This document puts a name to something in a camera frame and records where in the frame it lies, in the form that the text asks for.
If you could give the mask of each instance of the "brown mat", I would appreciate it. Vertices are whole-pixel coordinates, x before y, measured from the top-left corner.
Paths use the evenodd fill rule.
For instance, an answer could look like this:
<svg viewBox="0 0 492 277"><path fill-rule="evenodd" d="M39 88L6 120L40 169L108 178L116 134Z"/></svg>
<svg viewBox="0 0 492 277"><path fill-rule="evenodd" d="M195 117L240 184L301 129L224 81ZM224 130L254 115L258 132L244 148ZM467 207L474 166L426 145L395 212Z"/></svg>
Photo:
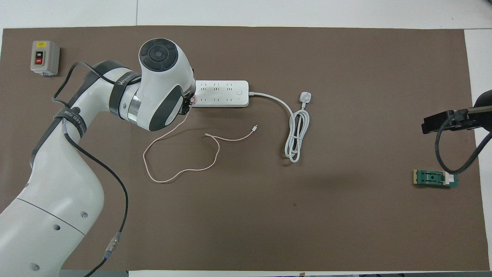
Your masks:
<svg viewBox="0 0 492 277"><path fill-rule="evenodd" d="M7 29L0 63L0 210L31 173L34 145L60 106L50 101L70 65L113 59L140 71L137 51L166 37L185 51L197 79L247 80L293 109L302 91L311 125L301 160L282 157L287 113L262 98L241 109L196 109L149 158L159 178L217 164L171 184L149 180L142 163L157 133L99 115L81 145L127 184L127 226L106 270L489 270L478 164L458 188L416 186L412 170L438 170L426 116L472 105L463 31L243 27ZM59 77L30 71L31 43L52 40ZM68 99L86 70L62 93ZM454 168L474 133L446 132ZM100 218L64 265L99 263L123 215L116 181L89 162L105 191Z"/></svg>

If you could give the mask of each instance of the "white power strip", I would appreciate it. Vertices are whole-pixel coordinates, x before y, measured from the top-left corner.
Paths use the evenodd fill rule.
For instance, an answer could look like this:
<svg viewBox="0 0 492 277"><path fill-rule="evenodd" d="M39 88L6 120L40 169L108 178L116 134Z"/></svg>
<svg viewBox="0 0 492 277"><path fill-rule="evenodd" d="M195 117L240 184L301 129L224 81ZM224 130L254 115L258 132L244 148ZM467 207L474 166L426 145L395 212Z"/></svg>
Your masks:
<svg viewBox="0 0 492 277"><path fill-rule="evenodd" d="M246 107L249 104L246 81L197 80L194 107Z"/></svg>

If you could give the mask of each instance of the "switch box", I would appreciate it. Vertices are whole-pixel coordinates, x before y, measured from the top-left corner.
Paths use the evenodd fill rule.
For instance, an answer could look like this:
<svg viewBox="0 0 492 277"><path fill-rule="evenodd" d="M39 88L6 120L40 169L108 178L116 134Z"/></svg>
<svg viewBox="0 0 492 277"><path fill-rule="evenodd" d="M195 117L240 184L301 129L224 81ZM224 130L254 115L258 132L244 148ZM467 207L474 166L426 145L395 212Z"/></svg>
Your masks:
<svg viewBox="0 0 492 277"><path fill-rule="evenodd" d="M60 48L52 41L37 40L32 43L31 70L43 75L58 74Z"/></svg>

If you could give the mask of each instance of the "white cable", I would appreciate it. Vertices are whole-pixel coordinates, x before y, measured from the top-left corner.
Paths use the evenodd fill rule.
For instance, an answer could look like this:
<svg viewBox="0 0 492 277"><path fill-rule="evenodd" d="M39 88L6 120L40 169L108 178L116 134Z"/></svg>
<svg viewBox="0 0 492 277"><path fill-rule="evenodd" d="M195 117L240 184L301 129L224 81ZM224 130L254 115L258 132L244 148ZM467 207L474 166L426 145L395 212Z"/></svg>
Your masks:
<svg viewBox="0 0 492 277"><path fill-rule="evenodd" d="M309 92L301 93L301 97L299 100L302 102L302 106L301 109L296 112L292 112L289 105L287 105L284 101L280 100L275 96L271 96L264 93L258 93L258 92L250 92L249 95L263 96L276 100L287 108L287 110L290 113L290 118L289 118L290 130L289 130L289 136L287 137L287 141L285 142L284 152L285 152L285 156L289 158L291 162L296 163L297 161L299 161L299 157L301 156L301 146L302 146L303 138L309 127L309 113L306 110L304 110L304 108L306 107L306 103L309 103L309 101L311 100L311 93Z"/></svg>

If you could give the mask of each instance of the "robotic arm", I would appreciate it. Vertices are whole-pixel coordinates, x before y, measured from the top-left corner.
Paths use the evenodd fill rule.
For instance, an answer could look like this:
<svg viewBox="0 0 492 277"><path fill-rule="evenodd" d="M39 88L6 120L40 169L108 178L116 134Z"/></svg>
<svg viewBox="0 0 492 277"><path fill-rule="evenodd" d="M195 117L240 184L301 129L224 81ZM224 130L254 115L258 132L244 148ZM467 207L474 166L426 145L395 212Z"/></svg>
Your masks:
<svg viewBox="0 0 492 277"><path fill-rule="evenodd" d="M37 144L25 188L0 214L0 275L58 276L102 210L101 184L65 139L64 124L77 143L101 111L149 131L189 111L196 84L181 48L151 39L138 57L140 82L134 81L138 73L116 61L99 63L95 71L114 84L90 72Z"/></svg>

